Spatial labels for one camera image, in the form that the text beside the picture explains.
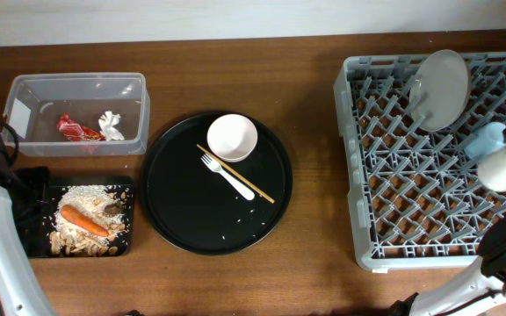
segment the white cup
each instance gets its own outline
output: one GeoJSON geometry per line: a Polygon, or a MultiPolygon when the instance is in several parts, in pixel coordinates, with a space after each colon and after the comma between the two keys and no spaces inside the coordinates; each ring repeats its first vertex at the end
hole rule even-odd
{"type": "Polygon", "coordinates": [[[210,150],[226,162],[247,158],[257,144],[255,124],[243,115],[228,114],[217,118],[208,129],[210,150]]]}
{"type": "Polygon", "coordinates": [[[478,180],[490,190],[506,191],[506,147],[480,160],[478,180]]]}

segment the white wall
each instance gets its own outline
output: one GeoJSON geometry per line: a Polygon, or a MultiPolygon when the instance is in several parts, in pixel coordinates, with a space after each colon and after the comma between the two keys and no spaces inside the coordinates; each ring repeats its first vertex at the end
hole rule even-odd
{"type": "Polygon", "coordinates": [[[506,28],[506,0],[0,0],[0,46],[506,28]]]}

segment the gray dish rack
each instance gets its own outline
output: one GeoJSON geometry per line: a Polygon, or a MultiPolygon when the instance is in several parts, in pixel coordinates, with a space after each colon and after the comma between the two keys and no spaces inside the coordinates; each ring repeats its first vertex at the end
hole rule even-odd
{"type": "Polygon", "coordinates": [[[450,126],[419,129],[409,102],[421,55],[348,58],[335,93],[358,265],[389,269],[469,265],[483,234],[506,214],[506,193],[481,186],[463,148],[491,121],[506,124],[506,52],[461,55],[472,74],[464,112],[450,126]]]}

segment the crumpled paper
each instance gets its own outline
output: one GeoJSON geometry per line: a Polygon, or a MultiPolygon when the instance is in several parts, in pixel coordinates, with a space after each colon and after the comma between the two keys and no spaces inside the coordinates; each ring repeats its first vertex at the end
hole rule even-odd
{"type": "Polygon", "coordinates": [[[119,130],[114,128],[120,122],[120,114],[112,114],[112,111],[106,111],[98,120],[101,126],[101,134],[106,140],[124,140],[124,136],[119,130]]]}

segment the carrot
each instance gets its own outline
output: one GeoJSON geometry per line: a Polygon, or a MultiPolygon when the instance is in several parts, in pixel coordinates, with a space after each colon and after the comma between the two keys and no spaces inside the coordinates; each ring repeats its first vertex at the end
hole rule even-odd
{"type": "Polygon", "coordinates": [[[80,226],[89,233],[94,233],[95,235],[101,237],[107,237],[109,235],[109,232],[106,229],[83,215],[72,205],[64,205],[60,212],[63,218],[65,218],[68,222],[80,226]]]}

